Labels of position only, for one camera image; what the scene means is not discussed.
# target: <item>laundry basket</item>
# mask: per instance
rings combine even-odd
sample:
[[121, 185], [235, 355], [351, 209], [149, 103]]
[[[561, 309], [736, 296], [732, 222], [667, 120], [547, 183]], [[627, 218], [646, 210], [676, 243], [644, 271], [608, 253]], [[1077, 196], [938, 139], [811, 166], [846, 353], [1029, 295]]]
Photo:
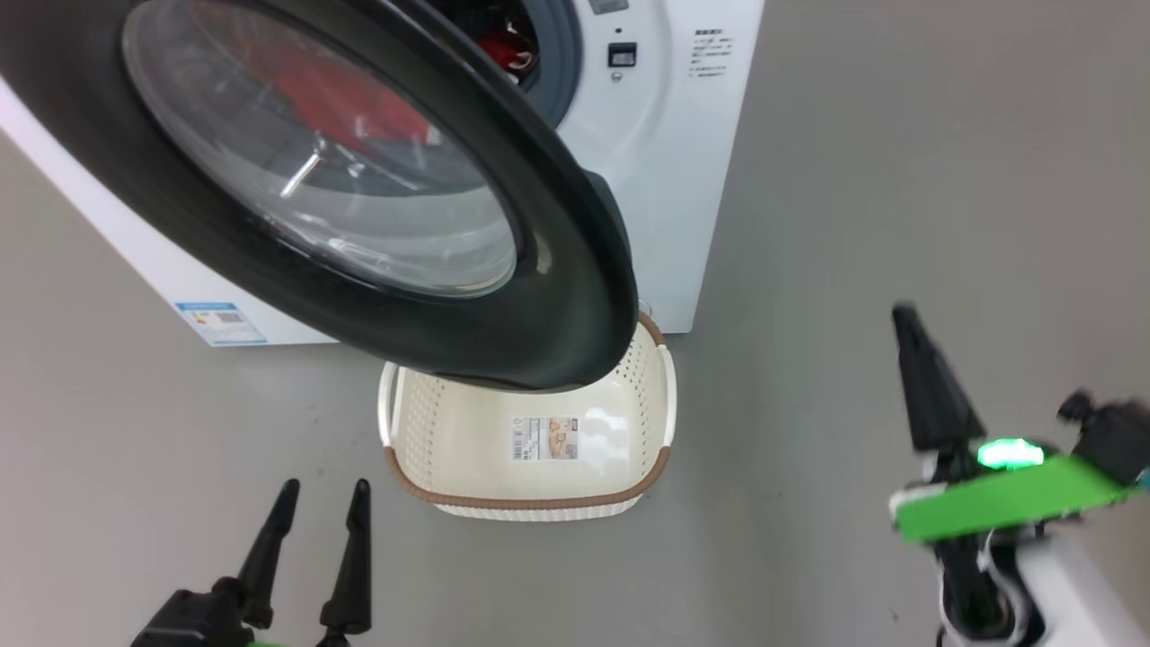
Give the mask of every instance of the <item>laundry basket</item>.
[[508, 394], [394, 364], [379, 382], [379, 436], [399, 483], [445, 513], [482, 519], [629, 509], [667, 465], [675, 409], [675, 365], [644, 315], [615, 370], [574, 392]]

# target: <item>door glass window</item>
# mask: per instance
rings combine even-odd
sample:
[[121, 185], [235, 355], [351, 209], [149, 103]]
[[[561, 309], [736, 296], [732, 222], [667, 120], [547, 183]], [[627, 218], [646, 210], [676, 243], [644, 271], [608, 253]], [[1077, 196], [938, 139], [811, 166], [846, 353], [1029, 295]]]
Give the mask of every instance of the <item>door glass window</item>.
[[475, 296], [515, 268], [471, 157], [402, 93], [315, 39], [213, 0], [150, 0], [124, 28], [144, 102], [288, 245], [370, 283]]

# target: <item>sticker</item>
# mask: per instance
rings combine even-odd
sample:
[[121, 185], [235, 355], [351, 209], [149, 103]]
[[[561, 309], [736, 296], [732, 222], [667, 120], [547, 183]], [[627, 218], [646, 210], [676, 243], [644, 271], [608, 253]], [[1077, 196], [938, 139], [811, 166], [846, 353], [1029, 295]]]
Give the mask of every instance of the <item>sticker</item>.
[[512, 418], [511, 460], [578, 461], [578, 418]]
[[735, 39], [721, 29], [697, 29], [691, 44], [691, 66], [688, 76], [706, 78], [727, 74], [727, 63], [735, 49]]
[[214, 347], [266, 345], [268, 340], [233, 302], [177, 302], [176, 309]]

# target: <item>washing machine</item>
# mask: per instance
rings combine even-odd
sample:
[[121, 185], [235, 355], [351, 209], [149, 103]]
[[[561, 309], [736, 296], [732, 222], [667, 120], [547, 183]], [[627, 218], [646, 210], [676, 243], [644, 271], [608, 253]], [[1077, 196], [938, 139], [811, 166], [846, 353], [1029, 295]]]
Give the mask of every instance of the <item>washing machine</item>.
[[212, 346], [540, 391], [691, 329], [762, 0], [0, 6], [0, 124]]

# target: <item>concrete floor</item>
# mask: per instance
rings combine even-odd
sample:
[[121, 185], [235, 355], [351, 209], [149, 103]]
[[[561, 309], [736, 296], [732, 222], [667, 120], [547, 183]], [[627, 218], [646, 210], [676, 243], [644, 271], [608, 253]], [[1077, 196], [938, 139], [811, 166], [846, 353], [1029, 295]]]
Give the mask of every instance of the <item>concrete floor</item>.
[[[1150, 7], [768, 0], [668, 472], [624, 516], [457, 519], [401, 493], [381, 362], [209, 351], [0, 143], [0, 625], [122, 646], [240, 564], [302, 480], [274, 642], [320, 638], [355, 479], [375, 486], [356, 646], [926, 647], [927, 555], [885, 499], [917, 464], [888, 308], [918, 299], [987, 425], [1071, 390], [1150, 396]], [[1150, 617], [1150, 507], [1079, 534]]]

